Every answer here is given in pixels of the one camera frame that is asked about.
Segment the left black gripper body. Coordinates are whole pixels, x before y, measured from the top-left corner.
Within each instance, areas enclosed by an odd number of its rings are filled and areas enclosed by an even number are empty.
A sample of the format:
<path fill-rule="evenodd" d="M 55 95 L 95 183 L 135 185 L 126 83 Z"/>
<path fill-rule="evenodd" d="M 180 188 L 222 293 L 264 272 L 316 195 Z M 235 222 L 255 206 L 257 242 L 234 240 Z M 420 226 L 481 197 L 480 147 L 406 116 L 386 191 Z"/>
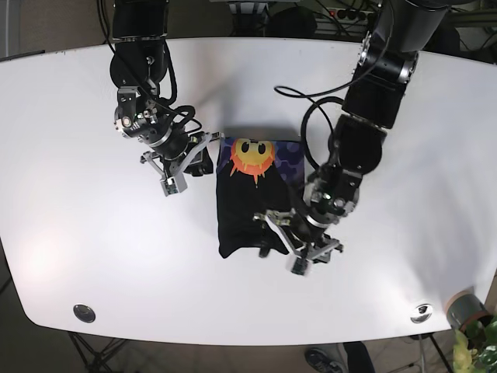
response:
<path fill-rule="evenodd" d="M 274 232 L 290 254 L 288 269 L 292 274 L 306 276 L 316 263 L 328 263 L 331 253 L 344 250 L 343 244 L 325 231 L 333 223 L 326 221 L 307 206 L 295 190 L 289 189 L 289 211 L 267 209 L 255 213 L 253 219 Z"/>

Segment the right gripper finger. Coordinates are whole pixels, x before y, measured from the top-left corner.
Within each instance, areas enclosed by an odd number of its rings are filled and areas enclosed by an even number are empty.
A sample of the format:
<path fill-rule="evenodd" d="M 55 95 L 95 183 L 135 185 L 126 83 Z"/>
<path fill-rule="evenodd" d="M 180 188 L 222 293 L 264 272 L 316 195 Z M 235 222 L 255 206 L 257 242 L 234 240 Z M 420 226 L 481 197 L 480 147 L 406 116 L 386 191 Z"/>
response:
<path fill-rule="evenodd" d="M 189 164 L 189 174 L 193 177 L 201 177 L 214 173 L 214 164 L 208 149 L 204 148 Z"/>

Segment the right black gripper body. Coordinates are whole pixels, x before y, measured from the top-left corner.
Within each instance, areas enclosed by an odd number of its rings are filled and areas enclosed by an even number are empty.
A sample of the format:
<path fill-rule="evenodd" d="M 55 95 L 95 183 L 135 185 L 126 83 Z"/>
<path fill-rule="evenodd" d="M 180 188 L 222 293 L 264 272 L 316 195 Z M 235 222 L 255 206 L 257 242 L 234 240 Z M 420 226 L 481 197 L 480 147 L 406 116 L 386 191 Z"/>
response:
<path fill-rule="evenodd" d="M 151 150 L 142 154 L 140 163 L 150 165 L 159 174 L 166 197 L 182 193 L 187 189 L 185 174 L 189 174 L 189 164 L 211 142 L 220 141 L 223 137 L 222 132 L 177 134 L 158 141 L 158 146 L 149 145 Z"/>

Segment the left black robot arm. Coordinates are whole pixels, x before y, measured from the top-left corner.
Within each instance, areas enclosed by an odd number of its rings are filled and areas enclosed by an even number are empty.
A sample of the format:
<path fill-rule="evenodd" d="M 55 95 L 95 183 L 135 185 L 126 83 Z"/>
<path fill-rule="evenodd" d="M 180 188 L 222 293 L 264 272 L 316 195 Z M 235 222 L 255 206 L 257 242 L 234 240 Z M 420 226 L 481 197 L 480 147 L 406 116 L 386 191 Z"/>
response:
<path fill-rule="evenodd" d="M 452 1 L 384 1 L 345 90 L 342 114 L 328 138 L 328 159 L 310 164 L 301 195 L 290 195 L 289 211 L 256 214 L 290 254 L 290 272 L 304 276 L 314 263 L 328 263 L 342 243 L 327 234 L 356 207 L 360 184 L 382 157 L 419 52 L 447 14 Z"/>

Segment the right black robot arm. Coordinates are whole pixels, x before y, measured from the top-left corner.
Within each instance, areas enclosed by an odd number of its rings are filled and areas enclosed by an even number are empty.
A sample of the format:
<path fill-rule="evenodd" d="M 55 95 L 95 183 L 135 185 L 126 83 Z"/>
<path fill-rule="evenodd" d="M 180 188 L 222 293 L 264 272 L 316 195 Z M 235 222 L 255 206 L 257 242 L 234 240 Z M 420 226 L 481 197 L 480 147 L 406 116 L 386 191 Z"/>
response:
<path fill-rule="evenodd" d="M 204 132 L 193 106 L 174 107 L 177 81 L 166 43 L 167 1 L 116 1 L 113 21 L 105 20 L 97 3 L 100 25 L 113 58 L 110 78 L 117 88 L 114 128 L 127 139 L 149 147 L 140 158 L 161 177 L 165 196 L 187 188 L 185 176 L 210 175 L 214 164 L 207 146 L 223 137 Z"/>

